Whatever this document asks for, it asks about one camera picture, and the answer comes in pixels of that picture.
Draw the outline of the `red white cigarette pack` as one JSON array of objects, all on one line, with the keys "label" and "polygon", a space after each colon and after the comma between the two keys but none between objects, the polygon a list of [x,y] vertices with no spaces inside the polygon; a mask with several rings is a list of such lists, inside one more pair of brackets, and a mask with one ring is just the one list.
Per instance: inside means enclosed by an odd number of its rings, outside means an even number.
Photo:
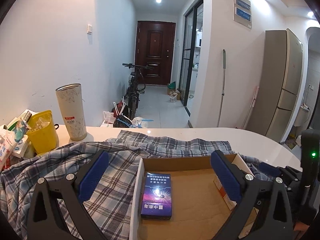
[{"label": "red white cigarette pack", "polygon": [[214,174],[213,182],[216,185],[221,197],[227,204],[228,208],[232,211],[236,206],[236,202],[230,200],[228,194],[226,193],[225,189],[223,188],[223,185],[221,184],[221,181],[219,180],[216,174]]}]

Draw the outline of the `pink broom stick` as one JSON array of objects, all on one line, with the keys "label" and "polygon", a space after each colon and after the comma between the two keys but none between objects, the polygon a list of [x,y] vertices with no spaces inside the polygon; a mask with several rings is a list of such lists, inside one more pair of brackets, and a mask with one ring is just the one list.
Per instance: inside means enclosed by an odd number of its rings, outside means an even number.
[{"label": "pink broom stick", "polygon": [[248,122],[249,117],[251,115],[252,109],[255,106],[255,102],[256,102],[256,99],[257,99],[258,92],[259,92],[259,86],[256,86],[256,88],[254,90],[252,101],[251,101],[249,109],[248,109],[248,112],[247,112],[247,114],[245,116],[244,122],[242,123],[242,127],[241,127],[242,129],[246,128],[246,125],[247,125],[247,122]]}]

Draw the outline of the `blue plaid shirt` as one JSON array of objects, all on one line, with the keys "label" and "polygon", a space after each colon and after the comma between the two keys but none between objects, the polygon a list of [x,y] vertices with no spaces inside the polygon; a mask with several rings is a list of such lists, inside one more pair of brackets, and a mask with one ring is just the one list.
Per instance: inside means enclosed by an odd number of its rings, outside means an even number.
[{"label": "blue plaid shirt", "polygon": [[24,160],[1,172],[1,211],[21,239],[27,238],[27,220],[35,185],[40,178],[57,181],[77,173],[104,150],[110,163],[84,206],[108,239],[128,239],[136,174],[141,158],[181,158],[210,155],[214,150],[233,154],[228,141],[176,140],[121,131],[103,142],[62,146]]}]

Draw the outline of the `yellow plastic cup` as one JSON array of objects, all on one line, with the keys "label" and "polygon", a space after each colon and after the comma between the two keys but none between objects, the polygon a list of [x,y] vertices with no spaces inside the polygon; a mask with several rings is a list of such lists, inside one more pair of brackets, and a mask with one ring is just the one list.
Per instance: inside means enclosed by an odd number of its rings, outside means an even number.
[{"label": "yellow plastic cup", "polygon": [[56,129],[59,126],[55,126],[51,110],[33,115],[28,121],[28,125],[31,128],[27,132],[28,139],[38,155],[47,153],[57,147]]}]

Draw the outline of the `beige refrigerator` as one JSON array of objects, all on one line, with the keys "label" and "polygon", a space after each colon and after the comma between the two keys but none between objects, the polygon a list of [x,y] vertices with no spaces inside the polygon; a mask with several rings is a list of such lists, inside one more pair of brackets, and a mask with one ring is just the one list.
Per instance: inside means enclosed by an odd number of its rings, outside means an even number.
[{"label": "beige refrigerator", "polygon": [[265,31],[263,70],[248,131],[280,142],[300,86],[303,44],[290,30]]}]

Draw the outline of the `toothpaste tube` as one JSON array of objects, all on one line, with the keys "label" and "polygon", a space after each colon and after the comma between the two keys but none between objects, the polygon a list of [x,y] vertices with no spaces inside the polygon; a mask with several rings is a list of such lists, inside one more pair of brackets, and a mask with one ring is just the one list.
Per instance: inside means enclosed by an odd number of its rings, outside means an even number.
[{"label": "toothpaste tube", "polygon": [[30,126],[24,119],[18,120],[15,128],[12,130],[14,132],[15,142],[20,142],[29,129]]}]

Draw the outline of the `shallow cardboard box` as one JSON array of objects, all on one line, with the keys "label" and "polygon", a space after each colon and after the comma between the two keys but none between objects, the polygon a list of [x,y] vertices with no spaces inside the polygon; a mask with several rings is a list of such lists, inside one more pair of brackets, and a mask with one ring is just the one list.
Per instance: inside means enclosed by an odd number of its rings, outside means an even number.
[{"label": "shallow cardboard box", "polygon": [[[146,173],[171,175],[172,217],[140,215]],[[210,157],[142,158],[133,193],[130,239],[212,239],[231,211],[213,182]]]}]

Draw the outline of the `blue purple cigarette pack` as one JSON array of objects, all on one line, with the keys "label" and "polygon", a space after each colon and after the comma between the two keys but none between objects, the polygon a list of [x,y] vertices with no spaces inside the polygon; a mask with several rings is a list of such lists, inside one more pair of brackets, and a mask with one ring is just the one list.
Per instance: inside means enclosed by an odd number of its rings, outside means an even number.
[{"label": "blue purple cigarette pack", "polygon": [[146,219],[172,217],[170,174],[146,173],[140,215]]}]

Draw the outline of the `black bag on floor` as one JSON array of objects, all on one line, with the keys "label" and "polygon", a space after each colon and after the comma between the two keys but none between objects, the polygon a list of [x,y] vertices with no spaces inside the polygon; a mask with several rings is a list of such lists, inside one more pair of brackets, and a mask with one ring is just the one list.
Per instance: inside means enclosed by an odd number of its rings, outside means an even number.
[{"label": "black bag on floor", "polygon": [[113,128],[130,128],[132,121],[125,115],[118,115],[113,123]]}]

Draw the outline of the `small white basket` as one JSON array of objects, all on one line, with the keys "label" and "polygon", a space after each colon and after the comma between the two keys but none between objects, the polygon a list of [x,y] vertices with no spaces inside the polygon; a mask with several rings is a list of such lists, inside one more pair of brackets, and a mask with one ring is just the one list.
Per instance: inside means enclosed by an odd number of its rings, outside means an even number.
[{"label": "small white basket", "polygon": [[177,101],[178,94],[176,92],[173,92],[169,95],[169,100],[171,103],[175,103]]}]

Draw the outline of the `white patterned tumbler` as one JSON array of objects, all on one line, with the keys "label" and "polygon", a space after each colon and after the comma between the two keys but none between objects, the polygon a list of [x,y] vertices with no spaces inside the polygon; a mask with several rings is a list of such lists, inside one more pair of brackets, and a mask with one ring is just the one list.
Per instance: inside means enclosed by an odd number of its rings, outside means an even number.
[{"label": "white patterned tumbler", "polygon": [[56,97],[70,139],[72,141],[84,139],[87,136],[87,130],[81,84],[73,83],[57,88]]}]

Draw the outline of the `green dustpan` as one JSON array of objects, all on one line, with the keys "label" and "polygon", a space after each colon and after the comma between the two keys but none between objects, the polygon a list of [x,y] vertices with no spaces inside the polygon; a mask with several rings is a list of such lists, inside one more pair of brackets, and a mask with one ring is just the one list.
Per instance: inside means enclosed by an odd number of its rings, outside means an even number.
[{"label": "green dustpan", "polygon": [[168,84],[168,85],[167,85],[167,88],[168,88],[168,89],[176,89],[176,82],[174,81],[174,82]]}]

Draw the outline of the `white plastic bag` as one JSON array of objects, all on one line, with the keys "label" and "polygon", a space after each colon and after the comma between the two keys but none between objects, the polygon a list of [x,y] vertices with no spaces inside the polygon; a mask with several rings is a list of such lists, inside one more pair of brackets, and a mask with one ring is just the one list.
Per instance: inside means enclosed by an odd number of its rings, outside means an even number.
[{"label": "white plastic bag", "polygon": [[135,117],[132,121],[131,128],[148,128],[149,123],[153,123],[152,119],[142,118],[140,116]]}]

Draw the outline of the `black bicycle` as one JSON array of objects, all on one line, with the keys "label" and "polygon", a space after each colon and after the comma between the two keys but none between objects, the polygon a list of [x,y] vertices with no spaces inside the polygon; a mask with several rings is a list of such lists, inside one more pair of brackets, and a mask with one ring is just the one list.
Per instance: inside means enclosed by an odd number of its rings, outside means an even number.
[{"label": "black bicycle", "polygon": [[[139,95],[145,93],[146,84],[144,81],[144,76],[142,75],[142,70],[153,70],[153,67],[149,65],[140,66],[132,63],[123,63],[122,66],[127,67],[129,69],[134,69],[134,71],[130,74],[129,87],[127,88],[127,92],[124,96],[124,99],[127,100],[129,119],[132,120],[136,116],[136,110],[139,105]],[[143,88],[138,88],[139,78],[141,78],[143,81]]]}]

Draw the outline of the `dark red entrance door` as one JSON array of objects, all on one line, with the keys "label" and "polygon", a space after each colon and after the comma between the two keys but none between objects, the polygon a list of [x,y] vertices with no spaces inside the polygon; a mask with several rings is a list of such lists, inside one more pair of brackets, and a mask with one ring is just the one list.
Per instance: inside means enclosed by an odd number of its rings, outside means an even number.
[{"label": "dark red entrance door", "polygon": [[147,85],[167,85],[171,80],[176,24],[161,21],[138,21],[135,64],[142,70]]}]

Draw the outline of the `black framed glass door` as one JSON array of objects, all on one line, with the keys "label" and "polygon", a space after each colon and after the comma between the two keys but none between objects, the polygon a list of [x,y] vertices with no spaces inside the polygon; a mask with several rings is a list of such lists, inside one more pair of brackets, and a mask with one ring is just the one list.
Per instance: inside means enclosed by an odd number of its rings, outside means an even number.
[{"label": "black framed glass door", "polygon": [[203,0],[199,0],[184,17],[183,50],[179,91],[187,112],[193,105],[197,71],[199,68],[203,28]]}]

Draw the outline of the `wall electrical panel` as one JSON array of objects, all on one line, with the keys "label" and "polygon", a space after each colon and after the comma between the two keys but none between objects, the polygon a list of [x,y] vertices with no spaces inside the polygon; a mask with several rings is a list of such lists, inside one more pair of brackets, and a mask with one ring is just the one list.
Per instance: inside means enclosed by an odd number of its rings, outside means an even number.
[{"label": "wall electrical panel", "polygon": [[252,7],[249,0],[233,0],[233,20],[252,29]]}]

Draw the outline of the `white light switch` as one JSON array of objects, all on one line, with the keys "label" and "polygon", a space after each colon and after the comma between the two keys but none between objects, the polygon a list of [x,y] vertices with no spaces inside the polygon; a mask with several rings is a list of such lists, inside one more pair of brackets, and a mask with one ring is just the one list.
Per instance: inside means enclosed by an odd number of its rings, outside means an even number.
[{"label": "white light switch", "polygon": [[88,24],[88,25],[87,25],[87,33],[88,33],[88,34],[91,34],[91,33],[92,33],[92,30],[93,30],[92,25]]}]

